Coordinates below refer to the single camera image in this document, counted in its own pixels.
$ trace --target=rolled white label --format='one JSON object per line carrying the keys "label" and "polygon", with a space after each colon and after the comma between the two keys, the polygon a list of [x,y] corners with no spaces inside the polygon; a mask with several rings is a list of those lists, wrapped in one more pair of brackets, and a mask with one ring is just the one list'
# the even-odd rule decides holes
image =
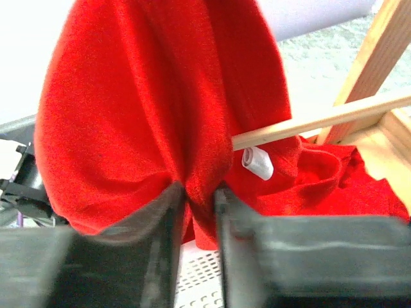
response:
{"label": "rolled white label", "polygon": [[244,149],[241,163],[244,168],[250,170],[264,181],[269,180],[274,173],[274,166],[268,153],[255,146]]}

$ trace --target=white tag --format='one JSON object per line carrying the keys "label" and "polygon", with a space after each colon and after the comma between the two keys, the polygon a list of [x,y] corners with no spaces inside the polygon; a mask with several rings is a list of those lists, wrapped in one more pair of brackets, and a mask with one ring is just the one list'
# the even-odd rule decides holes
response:
{"label": "white tag", "polygon": [[274,166],[268,153],[255,146],[244,149],[241,163],[244,168],[250,170],[264,181],[269,180],[274,173]]}

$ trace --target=red fabric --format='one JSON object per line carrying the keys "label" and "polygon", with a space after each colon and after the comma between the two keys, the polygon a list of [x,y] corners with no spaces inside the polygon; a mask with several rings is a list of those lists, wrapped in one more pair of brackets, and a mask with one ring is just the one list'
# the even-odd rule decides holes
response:
{"label": "red fabric", "polygon": [[77,0],[44,84],[37,164],[55,210],[86,234],[176,180],[190,199],[184,240],[205,249],[216,248],[222,180],[264,215],[408,221],[352,146],[292,137],[261,146],[269,181],[243,168],[231,137],[289,118],[279,52],[253,0]]}

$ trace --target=perforated white surface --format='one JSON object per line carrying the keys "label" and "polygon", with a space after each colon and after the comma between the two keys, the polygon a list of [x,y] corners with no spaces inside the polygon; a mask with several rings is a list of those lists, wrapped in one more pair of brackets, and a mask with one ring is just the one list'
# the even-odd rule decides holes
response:
{"label": "perforated white surface", "polygon": [[203,251],[194,242],[182,246],[175,308],[222,308],[218,251]]}

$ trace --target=white wall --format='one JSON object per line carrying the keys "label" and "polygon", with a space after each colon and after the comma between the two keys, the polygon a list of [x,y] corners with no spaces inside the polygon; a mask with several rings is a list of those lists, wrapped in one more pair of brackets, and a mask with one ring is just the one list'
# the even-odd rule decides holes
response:
{"label": "white wall", "polygon": [[[258,0],[278,39],[359,17],[373,1]],[[0,124],[36,113],[48,62],[73,2],[0,0]]]}

